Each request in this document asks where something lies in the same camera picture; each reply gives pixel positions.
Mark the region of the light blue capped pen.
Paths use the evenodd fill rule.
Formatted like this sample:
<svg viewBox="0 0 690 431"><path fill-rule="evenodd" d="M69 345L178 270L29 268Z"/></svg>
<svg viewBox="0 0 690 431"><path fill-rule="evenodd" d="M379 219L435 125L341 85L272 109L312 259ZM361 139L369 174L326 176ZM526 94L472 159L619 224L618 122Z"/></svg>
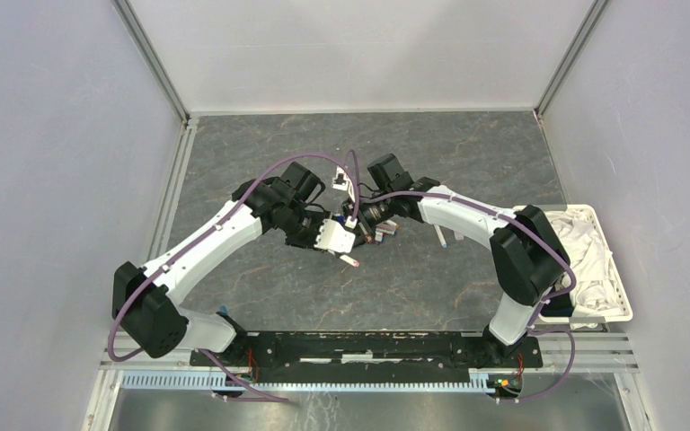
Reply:
<svg viewBox="0 0 690 431"><path fill-rule="evenodd" d="M435 224L435 225L434 225L434 230L435 230L435 232L436 232L436 235L437 235L437 237L438 237L438 240L439 240L439 243L440 243L441 247L444 248L444 249L446 249L446 248L448 247L448 243L447 243L447 239L446 239L446 236L445 236L444 233L443 233L442 228L441 228L439 225Z"/></svg>

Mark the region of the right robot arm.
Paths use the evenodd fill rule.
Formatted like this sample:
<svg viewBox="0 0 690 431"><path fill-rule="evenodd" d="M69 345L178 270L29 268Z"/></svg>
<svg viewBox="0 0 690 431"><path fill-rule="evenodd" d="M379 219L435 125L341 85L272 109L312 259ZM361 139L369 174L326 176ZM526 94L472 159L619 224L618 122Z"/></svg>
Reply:
<svg viewBox="0 0 690 431"><path fill-rule="evenodd" d="M491 252L500 304L482 333L482 352L492 365L505 366L519 353L527 330L549 292L563 276L572 277L571 259L545 212L532 205L519 210L496 207L454 192L437 180L415 180L394 154L367 170L376 185L361 201L359 216L373 227L393 216L445 227Z"/></svg>

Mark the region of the peach capped pen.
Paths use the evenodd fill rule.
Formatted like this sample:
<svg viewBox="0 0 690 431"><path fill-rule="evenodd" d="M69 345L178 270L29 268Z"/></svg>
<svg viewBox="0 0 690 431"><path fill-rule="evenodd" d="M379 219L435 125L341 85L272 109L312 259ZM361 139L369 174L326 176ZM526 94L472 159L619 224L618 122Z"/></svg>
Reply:
<svg viewBox="0 0 690 431"><path fill-rule="evenodd" d="M358 260L353 259L351 256L349 256L347 254L341 254L338 257L338 259L342 260L343 262L347 263L348 265L350 265L354 268L358 268L360 266L360 262Z"/></svg>

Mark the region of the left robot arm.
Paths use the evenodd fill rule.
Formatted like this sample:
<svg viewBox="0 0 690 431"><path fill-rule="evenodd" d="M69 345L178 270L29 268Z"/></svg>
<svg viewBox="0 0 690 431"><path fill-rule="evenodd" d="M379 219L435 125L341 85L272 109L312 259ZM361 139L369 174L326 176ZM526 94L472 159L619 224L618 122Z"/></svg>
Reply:
<svg viewBox="0 0 690 431"><path fill-rule="evenodd" d="M164 255L142 267L126 261L115 270L111 316L139 352L159 358L177 347L205 348L223 365L244 359L243 329L235 321L225 312L187 310L183 301L210 271L271 229L312 248L325 218L307 208L324 182L300 163L262 180L243 199L248 188L242 184L212 219Z"/></svg>

